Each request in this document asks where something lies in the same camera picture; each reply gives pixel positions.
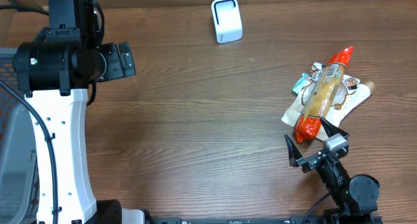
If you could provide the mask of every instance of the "wooden table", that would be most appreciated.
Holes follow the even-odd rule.
[[[417,0],[241,5],[243,39],[218,45],[210,7],[105,10],[105,42],[129,41],[137,76],[98,85],[87,151],[97,199],[154,216],[303,215],[326,190],[289,167],[281,121],[291,87],[347,46],[347,74],[376,93],[341,124],[350,175],[381,183],[385,223],[415,223]],[[10,46],[48,24],[15,14]],[[299,146],[304,155],[322,144]],[[331,199],[316,210],[334,207]]]

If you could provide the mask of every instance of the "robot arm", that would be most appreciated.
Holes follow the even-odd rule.
[[[136,74],[130,47],[127,42],[120,43],[119,47],[114,43],[102,44],[104,15],[96,1],[49,0],[49,8],[50,27],[40,36],[46,41],[23,43],[13,58],[13,67],[19,90],[41,116],[52,138],[58,171],[58,222],[115,220],[121,223],[120,203],[96,201],[91,190],[85,110],[90,84]],[[101,26],[94,10],[100,14]],[[39,123],[34,116],[31,118],[40,180],[36,217],[39,223],[53,223],[54,188],[49,150]]]
[[[331,194],[337,209],[325,210],[323,223],[382,223],[374,220],[372,212],[377,211],[379,182],[369,175],[350,177],[339,161],[347,155],[349,134],[333,126],[325,118],[320,121],[329,138],[323,142],[323,149],[304,158],[288,135],[289,164],[302,167],[304,173],[317,170],[323,184]]]

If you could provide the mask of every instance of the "red wrapper end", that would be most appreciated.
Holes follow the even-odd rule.
[[[295,128],[297,141],[301,143],[305,139],[314,139],[319,133],[320,126],[320,118],[306,117],[304,120],[304,115],[301,115]]]
[[[348,67],[351,61],[353,49],[354,49],[353,47],[348,47],[339,51],[330,59],[328,63],[329,64],[341,63],[341,64],[344,64],[346,67]]]

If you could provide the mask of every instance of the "food package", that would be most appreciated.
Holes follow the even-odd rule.
[[[352,57],[353,47],[335,54],[324,68],[295,126],[297,141],[313,139],[320,130],[320,117],[325,117],[332,105],[343,75]]]
[[[302,77],[296,82],[293,92],[297,94],[297,98],[282,117],[284,123],[290,126],[296,125],[317,80],[323,72],[323,68],[324,66],[321,63],[314,63],[309,74],[302,74]],[[369,98],[375,91],[375,86],[371,81],[361,82],[359,79],[346,74],[343,76],[341,83],[342,85],[338,87],[330,109],[325,116],[326,120],[335,126],[339,126],[340,122],[356,106]],[[315,137],[323,141],[328,138],[322,126]]]

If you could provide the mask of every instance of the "orange packaging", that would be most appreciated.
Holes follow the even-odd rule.
[[[313,139],[319,133],[320,117],[326,117],[332,105],[346,68],[351,61],[352,51],[353,47],[341,50],[330,59],[323,70],[295,126],[295,134],[299,143],[305,139]]]

